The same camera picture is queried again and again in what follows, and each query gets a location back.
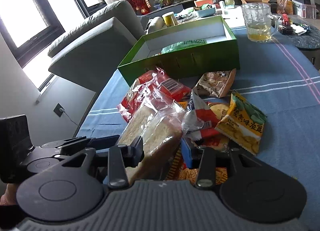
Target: pillow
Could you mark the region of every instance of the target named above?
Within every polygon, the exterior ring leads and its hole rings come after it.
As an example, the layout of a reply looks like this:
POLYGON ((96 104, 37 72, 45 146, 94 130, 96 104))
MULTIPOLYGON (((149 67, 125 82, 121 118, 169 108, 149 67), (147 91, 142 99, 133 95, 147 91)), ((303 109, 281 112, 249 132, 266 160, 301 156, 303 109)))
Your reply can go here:
POLYGON ((140 19, 140 22, 141 22, 141 25, 142 25, 142 29, 145 30, 146 27, 147 27, 147 24, 150 20, 150 17, 149 16, 137 16, 139 19, 140 19))
POLYGON ((149 22, 149 28, 147 30, 147 34, 155 32, 157 30, 161 30, 166 27, 167 26, 161 17, 155 17, 155 18, 151 19, 149 22))
POLYGON ((92 14, 73 30, 63 33, 51 43, 48 56, 51 58, 54 57, 75 39, 112 17, 116 17, 137 40, 145 34, 140 19, 137 17, 130 3, 126 0, 119 0, 92 14))

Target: barcode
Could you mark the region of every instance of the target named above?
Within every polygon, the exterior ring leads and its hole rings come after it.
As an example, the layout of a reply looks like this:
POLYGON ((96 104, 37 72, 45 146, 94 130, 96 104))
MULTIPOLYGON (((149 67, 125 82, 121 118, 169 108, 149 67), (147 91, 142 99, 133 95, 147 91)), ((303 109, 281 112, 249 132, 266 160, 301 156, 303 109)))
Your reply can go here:
POLYGON ((182 86, 177 81, 171 78, 161 82, 160 85, 167 89, 170 92, 170 94, 173 94, 174 92, 182 88, 182 86))
POLYGON ((206 121, 203 123, 203 127, 201 128, 201 130, 207 129, 207 128, 212 128, 212 124, 211 121, 206 121))

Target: blue container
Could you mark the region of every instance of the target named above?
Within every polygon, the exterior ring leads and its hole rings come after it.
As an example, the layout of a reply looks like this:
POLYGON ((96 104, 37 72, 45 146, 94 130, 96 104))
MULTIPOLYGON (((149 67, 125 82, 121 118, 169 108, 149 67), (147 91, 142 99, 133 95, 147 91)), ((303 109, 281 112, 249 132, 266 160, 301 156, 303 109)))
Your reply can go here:
POLYGON ((208 16, 212 16, 216 13, 216 6, 212 5, 211 9, 206 9, 206 10, 202 10, 202 11, 196 11, 196 14, 199 18, 204 18, 204 17, 208 17, 208 16))

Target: green box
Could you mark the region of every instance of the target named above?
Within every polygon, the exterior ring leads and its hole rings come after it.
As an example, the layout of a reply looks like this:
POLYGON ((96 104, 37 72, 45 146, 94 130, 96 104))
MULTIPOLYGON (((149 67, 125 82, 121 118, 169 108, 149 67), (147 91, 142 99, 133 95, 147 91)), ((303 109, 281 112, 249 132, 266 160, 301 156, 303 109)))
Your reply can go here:
POLYGON ((221 16, 180 24, 142 36, 118 69, 128 85, 132 85, 136 78, 156 66, 173 79, 240 69, 236 37, 221 16), (173 43, 196 39, 206 39, 207 44, 153 56, 173 43))

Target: glass vase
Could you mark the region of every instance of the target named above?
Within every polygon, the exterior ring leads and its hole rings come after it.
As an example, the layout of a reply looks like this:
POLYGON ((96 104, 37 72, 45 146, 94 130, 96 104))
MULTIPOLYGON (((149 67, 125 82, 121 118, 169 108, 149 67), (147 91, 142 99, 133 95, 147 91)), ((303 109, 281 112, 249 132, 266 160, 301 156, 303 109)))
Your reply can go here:
POLYGON ((224 0, 226 6, 235 5, 235 0, 224 0))

